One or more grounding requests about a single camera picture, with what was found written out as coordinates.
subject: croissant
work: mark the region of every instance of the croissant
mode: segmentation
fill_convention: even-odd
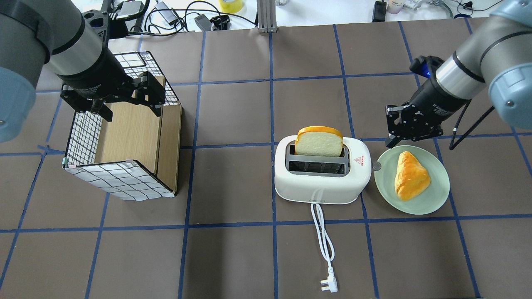
[[[397,162],[395,192],[402,201],[408,201],[430,185],[429,172],[410,152],[402,152]]]

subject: plate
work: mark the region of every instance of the plate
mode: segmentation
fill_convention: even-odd
[[[411,152],[427,169],[430,175],[430,185],[420,195],[409,201],[402,201],[395,193],[395,175],[399,155]],[[449,175],[445,167],[431,153],[422,148],[411,145],[400,145],[385,151],[378,162],[381,169],[375,171],[375,183],[384,199],[396,209],[413,215],[425,215],[438,210],[447,201],[450,184]]]

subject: bread slice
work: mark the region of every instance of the bread slice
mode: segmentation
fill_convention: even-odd
[[[297,133],[296,155],[339,157],[343,147],[342,133],[329,127],[306,127]]]
[[[397,162],[395,192],[402,201],[408,201],[430,185],[429,172],[410,152],[402,152]]]

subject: white plug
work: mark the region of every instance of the white plug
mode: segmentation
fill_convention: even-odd
[[[322,280],[321,284],[326,285],[325,287],[321,287],[321,290],[329,290],[331,293],[336,293],[338,291],[338,285],[336,284],[336,277],[334,276],[334,270],[332,267],[329,267],[329,276],[327,276],[327,279]]]

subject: storage box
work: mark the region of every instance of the storage box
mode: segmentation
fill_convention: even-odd
[[[150,52],[116,54],[131,77],[144,71],[163,73]],[[75,113],[63,168],[76,177],[120,197],[142,201],[174,197],[177,192],[181,104],[164,81],[162,116],[142,105],[114,103],[113,121]]]

